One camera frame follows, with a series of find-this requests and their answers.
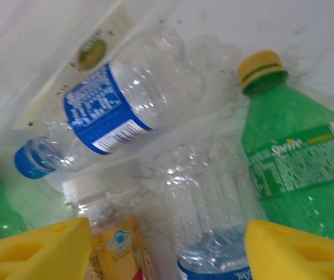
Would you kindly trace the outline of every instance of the empty water bottle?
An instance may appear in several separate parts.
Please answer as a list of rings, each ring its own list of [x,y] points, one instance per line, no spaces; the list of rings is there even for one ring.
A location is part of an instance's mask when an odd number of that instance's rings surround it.
[[[252,279],[243,243],[250,217],[238,192],[246,187],[239,185],[246,174],[230,139],[210,138],[163,153],[156,160],[156,175],[181,280]]]
[[[17,151],[15,165],[31,179],[57,169],[77,172],[178,118],[203,87],[173,29],[146,31],[68,91],[62,103],[46,104],[41,135]]]

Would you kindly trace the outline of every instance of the blue bottle cap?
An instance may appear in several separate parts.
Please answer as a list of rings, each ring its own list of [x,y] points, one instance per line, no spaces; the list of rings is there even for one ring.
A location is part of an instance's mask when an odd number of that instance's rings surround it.
[[[15,153],[14,162],[18,171],[29,179],[39,179],[54,172],[55,169],[48,166],[31,147],[30,140]]]

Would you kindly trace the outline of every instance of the green bottle label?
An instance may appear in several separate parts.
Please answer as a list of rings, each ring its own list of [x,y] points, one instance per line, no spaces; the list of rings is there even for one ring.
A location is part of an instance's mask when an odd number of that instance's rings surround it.
[[[334,123],[272,141],[247,154],[261,198],[334,181]]]

